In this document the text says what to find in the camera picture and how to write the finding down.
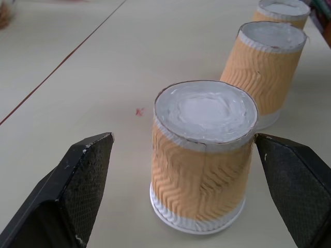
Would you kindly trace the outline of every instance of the white table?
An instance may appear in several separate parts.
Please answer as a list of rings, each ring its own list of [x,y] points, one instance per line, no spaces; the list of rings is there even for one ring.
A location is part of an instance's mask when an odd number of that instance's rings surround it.
[[[256,1],[128,0],[0,126],[0,229],[71,144],[115,134],[88,247],[296,247],[270,197],[256,149],[247,204],[224,232],[196,237],[163,224],[149,202],[153,100],[174,82],[218,80]],[[268,132],[331,164],[331,51],[309,21],[280,120]],[[136,108],[145,108],[142,117]]]
[[[0,30],[0,122],[123,1],[19,1]]]

